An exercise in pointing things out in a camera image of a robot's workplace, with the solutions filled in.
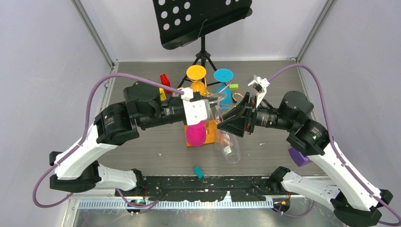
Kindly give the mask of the gold wine glass rack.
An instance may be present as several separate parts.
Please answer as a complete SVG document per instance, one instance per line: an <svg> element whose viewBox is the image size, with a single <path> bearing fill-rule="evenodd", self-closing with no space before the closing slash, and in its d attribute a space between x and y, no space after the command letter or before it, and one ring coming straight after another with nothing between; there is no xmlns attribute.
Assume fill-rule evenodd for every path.
<svg viewBox="0 0 401 227"><path fill-rule="evenodd" d="M221 107L220 106L220 101L222 99L224 99L225 95L224 94L219 94L219 93L215 94L214 92L215 92L216 88L211 88L211 92L209 92L209 87L208 86L206 86L206 87L207 87L207 91L208 91L208 94L206 96L207 97L217 97L219 99L219 102L218 102L217 106ZM215 113L215 107L213 107L211 109L211 117L212 118L210 120L208 120L207 123L206 123L207 139L206 139L206 142L203 144L203 146L204 145L214 144L214 142L215 142L215 131L217 130L217 121L215 120L214 113Z"/></svg>

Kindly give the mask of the pink plastic goblet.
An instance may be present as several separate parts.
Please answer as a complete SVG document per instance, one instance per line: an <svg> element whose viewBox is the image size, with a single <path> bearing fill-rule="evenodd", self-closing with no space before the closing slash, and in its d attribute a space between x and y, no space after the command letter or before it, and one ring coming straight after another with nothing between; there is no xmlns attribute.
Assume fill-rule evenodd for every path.
<svg viewBox="0 0 401 227"><path fill-rule="evenodd" d="M207 139L207 121L201 121L196 125L185 125L184 135L188 148L202 146Z"/></svg>

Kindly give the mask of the teal toy block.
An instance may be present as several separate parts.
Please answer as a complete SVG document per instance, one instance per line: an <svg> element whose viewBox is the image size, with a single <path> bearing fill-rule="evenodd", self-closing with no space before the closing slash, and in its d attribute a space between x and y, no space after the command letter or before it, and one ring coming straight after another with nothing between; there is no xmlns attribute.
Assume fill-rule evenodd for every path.
<svg viewBox="0 0 401 227"><path fill-rule="evenodd" d="M196 176L197 176L199 179L204 178L204 173L203 173L203 171L201 170L200 167L198 167L198 166L194 167L194 168L193 168L193 171L194 171L194 173L196 174Z"/></svg>

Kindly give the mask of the blue plastic goblet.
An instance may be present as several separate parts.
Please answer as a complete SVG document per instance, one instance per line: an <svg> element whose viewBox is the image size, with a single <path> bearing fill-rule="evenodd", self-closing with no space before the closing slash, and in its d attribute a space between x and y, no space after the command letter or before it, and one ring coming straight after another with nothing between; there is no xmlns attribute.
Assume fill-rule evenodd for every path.
<svg viewBox="0 0 401 227"><path fill-rule="evenodd" d="M229 109L232 107L232 93L229 89L229 83L234 78L234 73L229 69L218 69L214 72L214 79L221 84L215 89L215 94L224 94L225 97L220 101L222 109Z"/></svg>

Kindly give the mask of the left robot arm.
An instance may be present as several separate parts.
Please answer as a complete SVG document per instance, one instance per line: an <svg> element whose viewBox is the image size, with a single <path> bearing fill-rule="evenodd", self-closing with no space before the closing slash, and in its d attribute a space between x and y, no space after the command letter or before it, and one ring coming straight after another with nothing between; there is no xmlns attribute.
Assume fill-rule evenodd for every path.
<svg viewBox="0 0 401 227"><path fill-rule="evenodd" d="M139 130L183 122L197 125L211 118L218 96L203 96L187 88L190 96L161 100L159 84L137 81L124 89L124 101L101 111L71 151L52 152L49 156L54 174L50 188L64 192L86 192L94 188L118 188L141 195L145 183L141 171L122 171L105 167L98 159L125 142L139 137Z"/></svg>

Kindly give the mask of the tall clear flute glass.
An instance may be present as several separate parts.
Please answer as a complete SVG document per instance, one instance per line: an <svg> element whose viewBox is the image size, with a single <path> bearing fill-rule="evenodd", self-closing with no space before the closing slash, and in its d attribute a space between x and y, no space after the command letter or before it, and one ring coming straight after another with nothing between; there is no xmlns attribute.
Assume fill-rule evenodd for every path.
<svg viewBox="0 0 401 227"><path fill-rule="evenodd" d="M215 131L215 142L214 146L216 150L222 151L226 147L226 142L225 142L225 137L226 137L226 132L217 129Z"/></svg>

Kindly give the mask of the orange plastic goblet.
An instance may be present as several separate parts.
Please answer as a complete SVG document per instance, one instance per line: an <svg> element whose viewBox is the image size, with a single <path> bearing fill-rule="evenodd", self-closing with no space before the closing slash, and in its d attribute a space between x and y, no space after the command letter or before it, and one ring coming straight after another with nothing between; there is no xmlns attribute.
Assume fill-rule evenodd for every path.
<svg viewBox="0 0 401 227"><path fill-rule="evenodd" d="M194 92L199 92L200 95L206 96L208 94L207 87L202 79L206 76L206 69L201 65L192 65L186 71L186 76L191 80L190 88Z"/></svg>

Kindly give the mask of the small clear wine glass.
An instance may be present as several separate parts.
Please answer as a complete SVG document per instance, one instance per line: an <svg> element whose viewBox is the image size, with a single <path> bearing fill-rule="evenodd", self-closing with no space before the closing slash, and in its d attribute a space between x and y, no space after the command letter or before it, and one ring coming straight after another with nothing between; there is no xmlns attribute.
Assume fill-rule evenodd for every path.
<svg viewBox="0 0 401 227"><path fill-rule="evenodd" d="M229 109L222 109L219 106L215 107L215 120L217 121L217 124L223 122L224 118L223 115L228 112L231 108ZM241 152L239 148L239 142L237 139L237 136L229 133L226 131L226 137L225 137L225 142L226 142L226 147L221 151L223 157L226 159L226 161L229 164L235 164L237 163L240 158L241 158Z"/></svg>

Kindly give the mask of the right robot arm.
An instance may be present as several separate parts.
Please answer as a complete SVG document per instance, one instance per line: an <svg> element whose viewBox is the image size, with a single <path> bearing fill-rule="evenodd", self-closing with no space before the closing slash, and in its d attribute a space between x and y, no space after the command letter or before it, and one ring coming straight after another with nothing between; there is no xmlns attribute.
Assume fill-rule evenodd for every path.
<svg viewBox="0 0 401 227"><path fill-rule="evenodd" d="M238 137L253 133L256 126L287 131L291 147L317 164L335 185L318 183L280 166L269 177L270 189L276 194L291 192L312 199L347 226L377 225L382 217L379 208L390 203L392 193L373 186L348 162L338 145L330 141L328 130L310 118L313 107L298 91L287 92L278 108L257 107L256 97L246 93L223 115L218 129Z"/></svg>

